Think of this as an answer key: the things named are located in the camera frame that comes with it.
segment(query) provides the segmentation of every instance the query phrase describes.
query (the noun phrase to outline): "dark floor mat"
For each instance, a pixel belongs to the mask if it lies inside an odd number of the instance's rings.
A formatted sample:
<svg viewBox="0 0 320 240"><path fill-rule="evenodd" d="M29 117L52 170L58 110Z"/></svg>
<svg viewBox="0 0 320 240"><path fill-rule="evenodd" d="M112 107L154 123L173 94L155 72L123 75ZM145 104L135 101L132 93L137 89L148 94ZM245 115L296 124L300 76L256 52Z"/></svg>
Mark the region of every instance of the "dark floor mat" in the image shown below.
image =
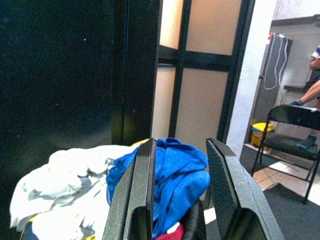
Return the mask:
<svg viewBox="0 0 320 240"><path fill-rule="evenodd" d="M320 206L281 184L264 191L276 221L286 240L320 240ZM207 240L220 240L217 220L206 225Z"/></svg>

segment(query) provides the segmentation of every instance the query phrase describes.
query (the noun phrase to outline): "tile floor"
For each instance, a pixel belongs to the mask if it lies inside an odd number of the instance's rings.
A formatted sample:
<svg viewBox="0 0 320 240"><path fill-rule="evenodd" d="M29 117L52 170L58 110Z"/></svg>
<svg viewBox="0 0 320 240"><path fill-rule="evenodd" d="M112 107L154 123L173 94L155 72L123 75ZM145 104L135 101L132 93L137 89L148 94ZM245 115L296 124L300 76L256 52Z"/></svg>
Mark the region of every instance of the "tile floor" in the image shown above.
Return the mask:
<svg viewBox="0 0 320 240"><path fill-rule="evenodd" d="M272 165L271 168L282 170L284 172L295 174L296 176L305 178L308 171L304 168L291 165L284 161L278 161ZM254 173L253 179L258 183L262 190L272 188L277 183L282 184L284 187L291 191L304 196L307 191L307 182L295 178L293 176L286 175L284 173L273 170L269 167L263 168ZM309 193L308 200L320 206L320 175L316 175ZM208 224L216 219L216 214L213 208L204 211L205 223Z"/></svg>

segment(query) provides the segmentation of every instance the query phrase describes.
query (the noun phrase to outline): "person's arm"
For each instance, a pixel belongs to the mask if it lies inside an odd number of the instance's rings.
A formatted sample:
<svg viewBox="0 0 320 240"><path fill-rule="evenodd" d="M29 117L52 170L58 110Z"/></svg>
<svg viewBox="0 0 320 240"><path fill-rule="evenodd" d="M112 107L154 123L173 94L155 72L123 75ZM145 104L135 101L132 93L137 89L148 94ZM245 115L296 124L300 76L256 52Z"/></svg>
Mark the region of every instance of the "person's arm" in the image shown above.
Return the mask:
<svg viewBox="0 0 320 240"><path fill-rule="evenodd" d="M320 69L320 56L311 60L310 69L312 70Z"/></svg>

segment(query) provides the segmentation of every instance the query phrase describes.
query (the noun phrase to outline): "person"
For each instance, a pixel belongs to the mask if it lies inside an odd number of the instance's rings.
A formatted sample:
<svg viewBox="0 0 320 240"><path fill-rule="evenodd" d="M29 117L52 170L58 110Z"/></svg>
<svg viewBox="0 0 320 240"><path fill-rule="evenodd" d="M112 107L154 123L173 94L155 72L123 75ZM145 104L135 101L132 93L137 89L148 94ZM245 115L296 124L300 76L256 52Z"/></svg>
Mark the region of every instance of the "person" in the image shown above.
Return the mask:
<svg viewBox="0 0 320 240"><path fill-rule="evenodd" d="M320 70L320 45L316 48L311 57L310 69ZM314 99L317 99L314 107L320 109L320 80L318 77L316 79L317 81L309 88L309 90L300 99L293 101L291 105L302 106ZM308 149L315 144L318 134L318 130L311 130L308 137L297 143L296 146L301 149Z"/></svg>

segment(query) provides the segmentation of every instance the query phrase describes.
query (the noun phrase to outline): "beige panel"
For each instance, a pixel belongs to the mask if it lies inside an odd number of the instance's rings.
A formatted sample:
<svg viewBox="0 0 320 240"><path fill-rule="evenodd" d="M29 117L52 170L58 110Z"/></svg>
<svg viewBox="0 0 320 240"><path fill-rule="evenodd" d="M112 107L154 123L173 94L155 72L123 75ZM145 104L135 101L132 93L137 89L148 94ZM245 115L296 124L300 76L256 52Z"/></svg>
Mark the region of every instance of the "beige panel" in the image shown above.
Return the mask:
<svg viewBox="0 0 320 240"><path fill-rule="evenodd" d="M175 74L176 68L174 67L158 67L157 69L151 131L153 138L168 137Z"/></svg>
<svg viewBox="0 0 320 240"><path fill-rule="evenodd" d="M228 73L183 70L175 137L206 153L206 137L216 137Z"/></svg>
<svg viewBox="0 0 320 240"><path fill-rule="evenodd" d="M183 0L163 0L160 44L173 49L179 47Z"/></svg>
<svg viewBox="0 0 320 240"><path fill-rule="evenodd" d="M186 49L231 55L241 0L193 0Z"/></svg>

